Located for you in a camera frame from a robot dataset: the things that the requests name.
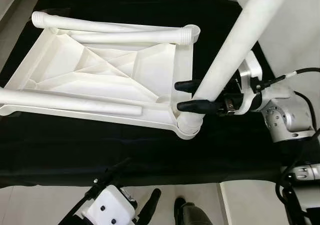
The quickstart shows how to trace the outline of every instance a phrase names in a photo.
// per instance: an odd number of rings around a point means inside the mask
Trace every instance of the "black cable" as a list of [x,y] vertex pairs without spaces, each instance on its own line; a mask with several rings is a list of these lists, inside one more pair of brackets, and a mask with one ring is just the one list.
[[64,216],[58,225],[67,224],[66,222],[79,210],[79,208],[88,200],[87,196],[84,196],[74,207]]
[[[310,138],[310,141],[318,139],[319,136],[320,136],[320,128],[313,134],[313,136]],[[288,205],[288,201],[281,195],[281,189],[280,189],[281,184],[286,180],[286,177],[287,177],[288,173],[290,172],[290,170],[292,170],[295,167],[295,165],[297,164],[297,162],[300,160],[300,158],[303,154],[303,146],[304,146],[304,144],[302,144],[302,146],[300,147],[300,151],[298,152],[296,158],[293,160],[291,165],[286,167],[286,169],[281,173],[281,176],[279,177],[279,179],[275,183],[275,194],[285,207]],[[305,211],[301,211],[301,213],[305,217],[308,216],[308,214]]]
[[296,74],[308,73],[308,72],[318,72],[320,73],[320,67],[307,67],[295,70]]
[[312,135],[311,140],[318,139],[320,136],[320,128]]
[[[302,68],[302,69],[298,69],[295,70],[294,72],[296,72],[296,74],[302,74],[302,73],[308,73],[308,72],[318,72],[320,73],[320,67],[307,67],[307,68]],[[285,79],[287,76],[286,75],[281,75],[273,80],[270,81],[266,81],[264,83],[264,87],[269,87],[272,84],[275,84],[277,82],[280,82],[281,80]]]
[[309,110],[310,110],[310,114],[311,114],[311,120],[312,120],[312,126],[314,130],[317,130],[317,120],[316,120],[316,114],[315,114],[315,110],[314,107],[312,106],[311,101],[309,100],[309,98],[307,98],[305,95],[303,95],[302,93],[298,92],[298,91],[294,91],[294,93],[296,95],[298,95],[299,97],[303,98],[306,103],[309,106]]
[[275,183],[275,194],[285,207],[287,206],[288,201],[281,195],[280,187],[281,187],[281,184],[283,183],[283,181],[286,179],[286,176],[288,175],[290,170],[292,170],[295,167],[295,165],[297,164],[297,162],[299,161],[301,154],[302,154],[302,152],[299,153],[297,158],[291,163],[290,166],[286,167],[286,169],[281,173],[281,176],[279,177],[279,179]]

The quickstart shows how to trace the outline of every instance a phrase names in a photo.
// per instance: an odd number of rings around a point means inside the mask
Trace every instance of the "person's foot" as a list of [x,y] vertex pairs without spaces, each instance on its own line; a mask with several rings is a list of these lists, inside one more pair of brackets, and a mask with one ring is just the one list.
[[180,208],[186,203],[183,197],[178,197],[174,202],[173,214],[175,225],[180,225],[182,220],[182,214]]

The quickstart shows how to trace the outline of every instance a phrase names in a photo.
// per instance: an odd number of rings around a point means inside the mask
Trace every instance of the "black cloth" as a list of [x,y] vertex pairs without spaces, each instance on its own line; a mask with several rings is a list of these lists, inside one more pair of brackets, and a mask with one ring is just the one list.
[[[193,51],[193,78],[202,79],[241,7],[228,0],[38,0],[34,10],[68,8],[71,18],[201,28]],[[1,74],[4,86],[42,29],[26,23]],[[265,79],[273,74],[254,46]],[[108,166],[132,164],[123,185],[187,184],[235,179],[274,181],[281,158],[260,113],[207,115],[199,134],[182,140],[172,131],[16,112],[0,121],[0,186],[89,186]]]

